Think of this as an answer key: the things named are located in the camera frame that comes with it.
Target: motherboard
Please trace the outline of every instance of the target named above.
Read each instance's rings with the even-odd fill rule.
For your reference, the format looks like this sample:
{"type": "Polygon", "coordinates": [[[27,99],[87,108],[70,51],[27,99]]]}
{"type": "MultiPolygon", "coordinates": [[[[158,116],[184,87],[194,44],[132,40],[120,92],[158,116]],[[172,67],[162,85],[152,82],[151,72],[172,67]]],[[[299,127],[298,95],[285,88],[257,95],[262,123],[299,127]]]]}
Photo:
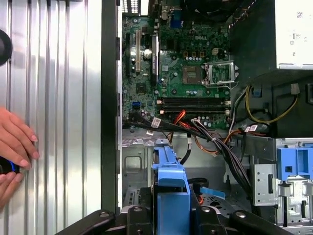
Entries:
{"type": "Polygon", "coordinates": [[[123,119],[138,111],[173,121],[185,110],[227,129],[234,65],[226,24],[123,18],[123,119]]]}

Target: green circuit board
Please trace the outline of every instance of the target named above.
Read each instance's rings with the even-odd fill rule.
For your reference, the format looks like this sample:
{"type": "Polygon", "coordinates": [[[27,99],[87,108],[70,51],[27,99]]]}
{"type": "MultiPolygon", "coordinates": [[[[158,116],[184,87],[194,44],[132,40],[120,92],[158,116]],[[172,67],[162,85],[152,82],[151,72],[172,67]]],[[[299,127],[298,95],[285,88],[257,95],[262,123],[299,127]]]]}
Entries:
{"type": "MultiPolygon", "coordinates": [[[[201,84],[205,76],[205,71],[201,68],[204,63],[228,60],[227,27],[192,25],[173,29],[169,25],[161,25],[159,81],[156,86],[151,85],[152,63],[147,49],[147,44],[151,41],[148,35],[151,35],[153,30],[154,22],[147,17],[123,17],[123,119],[127,119],[128,114],[134,111],[134,102],[140,104],[136,106],[135,111],[141,112],[143,116],[172,121],[174,115],[164,116],[159,113],[157,100],[161,97],[229,97],[228,88],[206,88],[201,84]],[[136,40],[138,33],[141,35],[139,55],[136,40]],[[218,49],[219,53],[213,55],[213,49],[218,49]],[[137,58],[140,58],[139,70],[137,58]],[[200,74],[194,73],[192,68],[196,68],[195,72],[200,71],[200,74]],[[183,71],[191,79],[186,80],[183,71]]],[[[228,67],[213,70],[213,74],[219,80],[227,80],[228,67]]],[[[200,114],[188,118],[201,118],[204,123],[210,123],[209,127],[212,129],[228,127],[224,114],[200,114]]]]}

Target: black plastic frame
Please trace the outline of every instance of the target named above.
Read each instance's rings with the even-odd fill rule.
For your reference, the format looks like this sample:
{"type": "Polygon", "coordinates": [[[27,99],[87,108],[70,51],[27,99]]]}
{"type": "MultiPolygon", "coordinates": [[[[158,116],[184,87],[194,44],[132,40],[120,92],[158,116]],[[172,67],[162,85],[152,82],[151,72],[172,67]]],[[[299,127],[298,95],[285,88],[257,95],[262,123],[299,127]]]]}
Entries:
{"type": "Polygon", "coordinates": [[[101,207],[116,211],[117,5],[102,0],[101,26],[101,207]]]}

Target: screw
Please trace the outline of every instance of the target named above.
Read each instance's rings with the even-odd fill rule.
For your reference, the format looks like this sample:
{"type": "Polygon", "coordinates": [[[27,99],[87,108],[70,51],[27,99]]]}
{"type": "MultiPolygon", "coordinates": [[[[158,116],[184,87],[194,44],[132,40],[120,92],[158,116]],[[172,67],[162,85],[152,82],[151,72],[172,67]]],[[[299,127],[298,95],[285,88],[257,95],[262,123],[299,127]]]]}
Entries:
{"type": "Polygon", "coordinates": [[[134,209],[134,211],[135,211],[135,212],[140,212],[140,211],[142,211],[142,209],[141,209],[140,207],[136,207],[136,208],[134,209]]]}
{"type": "Polygon", "coordinates": [[[105,217],[108,217],[109,216],[109,214],[108,213],[105,213],[105,212],[102,212],[101,214],[100,214],[100,217],[102,217],[102,218],[105,218],[105,217]]]}
{"type": "Polygon", "coordinates": [[[246,215],[244,213],[242,213],[242,212],[236,212],[236,216],[238,216],[241,219],[246,217],[246,215]]]}
{"type": "Polygon", "coordinates": [[[203,210],[204,212],[210,212],[210,208],[209,208],[209,207],[202,207],[202,210],[203,210]]]}

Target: finger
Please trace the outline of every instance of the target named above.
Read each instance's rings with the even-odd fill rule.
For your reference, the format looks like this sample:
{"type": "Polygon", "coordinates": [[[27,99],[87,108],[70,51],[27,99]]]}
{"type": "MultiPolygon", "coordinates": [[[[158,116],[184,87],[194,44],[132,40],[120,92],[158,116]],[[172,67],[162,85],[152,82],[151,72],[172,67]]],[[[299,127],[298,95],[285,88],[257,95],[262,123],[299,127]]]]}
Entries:
{"type": "Polygon", "coordinates": [[[3,128],[1,129],[0,140],[12,148],[17,154],[24,157],[24,159],[28,158],[25,148],[21,142],[3,128]]]}
{"type": "Polygon", "coordinates": [[[10,120],[13,124],[15,124],[17,127],[19,127],[26,135],[27,137],[33,141],[33,142],[37,142],[38,139],[35,135],[35,132],[28,127],[21,119],[19,119],[17,116],[15,116],[14,114],[11,114],[10,116],[10,120]]]}
{"type": "Polygon", "coordinates": [[[14,173],[14,172],[7,173],[7,175],[5,176],[4,182],[0,185],[0,201],[2,200],[7,187],[12,182],[12,180],[15,178],[15,176],[16,176],[16,173],[14,173]]]}
{"type": "Polygon", "coordinates": [[[12,148],[10,148],[2,141],[0,141],[0,156],[6,158],[16,165],[24,167],[27,170],[29,170],[31,167],[28,158],[24,159],[21,155],[17,154],[12,148]]]}
{"type": "Polygon", "coordinates": [[[6,131],[11,133],[14,137],[16,137],[24,146],[26,151],[29,153],[29,155],[34,158],[39,158],[39,153],[37,152],[34,144],[30,141],[30,139],[27,137],[27,135],[15,124],[12,122],[7,122],[3,124],[3,127],[6,131]]]}
{"type": "Polygon", "coordinates": [[[0,200],[0,209],[3,208],[5,204],[9,202],[9,200],[11,199],[15,191],[20,186],[22,179],[23,179],[23,175],[21,173],[15,175],[15,177],[6,188],[4,195],[2,196],[0,200]]]}

